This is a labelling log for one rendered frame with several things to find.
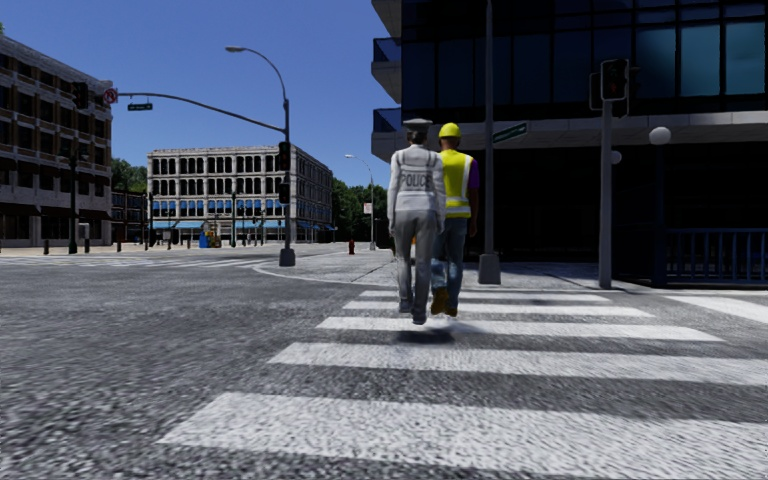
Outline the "grey street lamp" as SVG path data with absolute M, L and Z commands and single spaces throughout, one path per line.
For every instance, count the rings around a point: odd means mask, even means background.
M 375 240 L 374 178 L 373 178 L 373 173 L 372 173 L 372 170 L 370 168 L 370 165 L 366 162 L 366 160 L 364 160 L 362 158 L 359 158 L 358 156 L 353 155 L 353 154 L 345 154 L 344 157 L 348 158 L 348 159 L 357 159 L 357 160 L 361 161 L 365 165 L 365 167 L 366 167 L 366 169 L 368 170 L 368 173 L 369 173 L 370 202 L 369 202 L 369 212 L 368 213 L 369 213 L 369 216 L 370 216 L 370 237 L 371 237 L 370 238 L 369 249 L 370 249 L 370 251 L 375 251 L 376 250 L 376 240 Z

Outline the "trees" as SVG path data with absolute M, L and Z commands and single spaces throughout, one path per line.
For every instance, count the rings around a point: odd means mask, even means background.
M 336 239 L 354 239 L 362 247 L 369 247 L 371 241 L 371 217 L 364 213 L 364 204 L 373 201 L 374 235 L 376 244 L 389 247 L 391 239 L 387 220 L 387 191 L 380 185 L 348 186 L 343 181 L 332 179 L 332 216 L 335 220 Z
M 112 188 L 133 193 L 147 192 L 147 167 L 133 166 L 121 158 L 111 161 Z

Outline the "person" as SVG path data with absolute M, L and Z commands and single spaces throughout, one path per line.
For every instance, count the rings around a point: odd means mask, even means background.
M 388 230 L 394 238 L 399 311 L 412 322 L 426 322 L 431 258 L 435 237 L 444 230 L 446 191 L 441 156 L 427 148 L 430 120 L 406 120 L 409 146 L 390 161 L 387 191 Z
M 455 123 L 439 131 L 446 215 L 443 231 L 435 237 L 431 259 L 431 313 L 455 317 L 463 280 L 464 244 L 477 233 L 480 176 L 477 161 L 457 150 L 461 140 Z

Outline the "traffic light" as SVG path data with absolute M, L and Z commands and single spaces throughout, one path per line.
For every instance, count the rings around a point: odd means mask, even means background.
M 87 109 L 89 106 L 88 98 L 88 85 L 86 82 L 74 82 L 72 84 L 72 93 L 74 98 L 74 105 L 77 110 Z M 72 152 L 71 146 L 65 146 L 61 144 L 59 147 L 58 155 L 60 157 L 66 157 L 69 162 L 70 176 L 70 208 L 69 208 L 69 238 L 68 238 L 68 253 L 76 254 L 78 247 L 76 243 L 76 167 L 79 160 L 79 154 Z
M 255 54 L 262 58 L 264 61 L 266 61 L 269 66 L 274 70 L 276 73 L 281 90 L 282 90 L 282 98 L 283 98 L 283 110 L 284 110 L 284 126 L 283 127 L 277 127 L 268 123 L 264 123 L 249 117 L 246 117 L 241 114 L 237 114 L 228 110 L 221 109 L 219 107 L 214 107 L 212 105 L 208 105 L 196 100 L 192 100 L 185 97 L 180 97 L 176 95 L 171 94 L 164 94 L 164 93 L 156 93 L 156 92 L 117 92 L 116 97 L 129 97 L 132 98 L 134 96 L 145 96 L 145 97 L 158 97 L 158 98 L 166 98 L 176 101 L 185 102 L 188 104 L 192 104 L 198 107 L 202 107 L 204 109 L 212 110 L 251 124 L 255 124 L 257 126 L 267 128 L 270 130 L 278 131 L 284 134 L 284 140 L 279 143 L 278 145 L 278 154 L 277 154 L 277 162 L 282 170 L 285 171 L 285 175 L 283 178 L 283 181 L 280 184 L 279 189 L 279 201 L 282 204 L 282 208 L 284 210 L 284 217 L 285 217 L 285 226 L 287 227 L 286 230 L 286 236 L 284 239 L 284 246 L 280 250 L 280 256 L 279 256 L 279 265 L 281 267 L 291 267 L 295 265 L 296 256 L 295 252 L 292 249 L 291 243 L 292 243 L 292 230 L 291 227 L 293 224 L 292 221 L 292 213 L 291 213 L 291 161 L 292 161 L 292 149 L 291 149 L 291 142 L 290 142 L 290 102 L 287 98 L 286 93 L 286 87 L 285 83 L 282 78 L 282 74 L 280 70 L 277 68 L 277 66 L 264 54 L 261 52 L 254 50 L 252 48 L 248 47 L 242 47 L 242 46 L 226 46 L 225 50 L 228 52 L 250 52 L 252 54 Z
M 598 248 L 598 285 L 601 289 L 612 288 L 612 123 L 613 103 L 625 101 L 629 96 L 631 66 L 628 59 L 604 60 L 600 72 L 595 73 L 599 81 L 594 88 L 590 79 L 590 101 L 595 94 L 601 100 L 600 140 L 600 217 Z

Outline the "pale concrete building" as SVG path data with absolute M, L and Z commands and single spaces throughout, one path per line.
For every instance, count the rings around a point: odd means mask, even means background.
M 335 232 L 332 171 L 292 147 L 291 227 L 294 242 L 328 241 Z M 152 231 L 175 243 L 202 232 L 223 244 L 283 241 L 279 201 L 285 171 L 278 146 L 160 149 L 148 155 Z

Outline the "glass tower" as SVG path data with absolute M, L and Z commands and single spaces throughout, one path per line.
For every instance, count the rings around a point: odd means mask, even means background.
M 516 0 L 512 99 L 494 108 L 495 248 L 504 260 L 594 261 L 599 248 L 601 62 L 628 59 L 612 147 L 768 141 L 768 0 Z M 395 101 L 372 151 L 404 120 L 454 122 L 484 162 L 486 0 L 372 0 L 387 36 L 372 73 Z

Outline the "dark building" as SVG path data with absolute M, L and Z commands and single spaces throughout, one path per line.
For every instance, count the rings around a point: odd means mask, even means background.
M 148 221 L 147 194 L 113 189 L 111 195 L 112 242 L 144 243 Z

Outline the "dark stairway railing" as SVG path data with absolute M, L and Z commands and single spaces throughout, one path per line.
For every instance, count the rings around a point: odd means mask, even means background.
M 685 144 L 656 127 L 616 157 L 614 277 L 768 286 L 767 140 Z

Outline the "brown brick building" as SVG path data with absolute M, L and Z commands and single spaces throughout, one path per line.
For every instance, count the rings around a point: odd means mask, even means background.
M 72 84 L 86 82 L 89 106 L 77 110 Z M 65 246 L 69 238 L 69 162 L 79 154 L 76 227 L 92 245 L 111 238 L 112 112 L 98 80 L 0 35 L 0 247 Z

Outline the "sign on a post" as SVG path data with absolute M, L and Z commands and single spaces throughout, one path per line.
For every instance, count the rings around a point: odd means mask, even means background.
M 513 15 L 516 0 L 486 0 L 484 41 L 484 248 L 480 256 L 480 284 L 500 285 L 501 264 L 495 248 L 494 108 L 511 102 Z

